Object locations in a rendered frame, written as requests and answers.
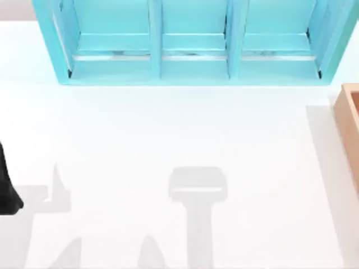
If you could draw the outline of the salmon-coloured shallow box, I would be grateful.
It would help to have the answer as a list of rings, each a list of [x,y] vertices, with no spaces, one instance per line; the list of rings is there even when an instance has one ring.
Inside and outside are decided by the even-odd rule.
[[[359,83],[341,85],[334,103],[334,115],[359,194]]]

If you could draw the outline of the light blue rack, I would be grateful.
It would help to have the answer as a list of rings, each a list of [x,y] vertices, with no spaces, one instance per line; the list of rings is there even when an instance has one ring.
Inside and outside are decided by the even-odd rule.
[[[61,85],[328,85],[359,0],[31,0]]]

